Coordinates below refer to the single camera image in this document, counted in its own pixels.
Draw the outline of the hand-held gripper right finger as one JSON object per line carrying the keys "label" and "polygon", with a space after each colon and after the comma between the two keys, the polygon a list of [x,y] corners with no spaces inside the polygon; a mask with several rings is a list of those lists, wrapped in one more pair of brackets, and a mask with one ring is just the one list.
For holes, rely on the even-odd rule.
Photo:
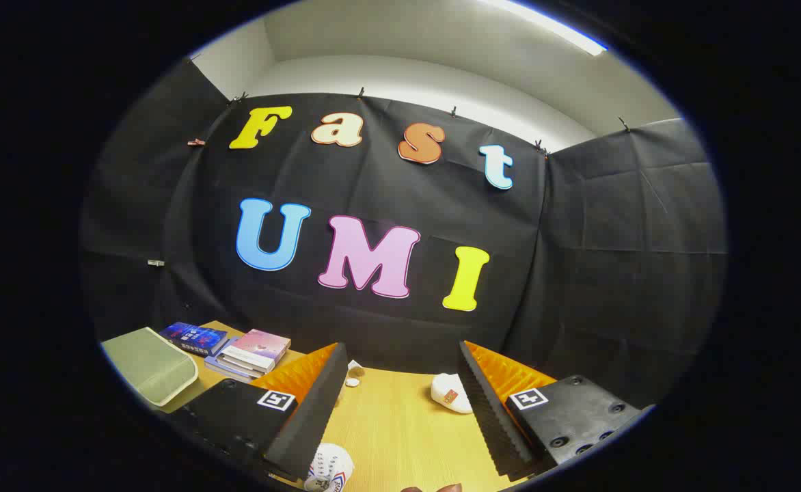
{"label": "hand-held gripper right finger", "polygon": [[635,426],[637,408],[588,377],[556,379],[469,340],[458,377],[500,476],[532,478],[564,467]]}

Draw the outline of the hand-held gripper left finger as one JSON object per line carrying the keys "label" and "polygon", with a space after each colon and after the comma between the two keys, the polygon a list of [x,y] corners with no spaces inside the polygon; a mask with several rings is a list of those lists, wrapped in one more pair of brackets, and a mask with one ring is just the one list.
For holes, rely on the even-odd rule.
{"label": "hand-held gripper left finger", "polygon": [[225,378],[172,412],[173,426],[241,473],[303,480],[347,377],[336,342],[254,382]]}

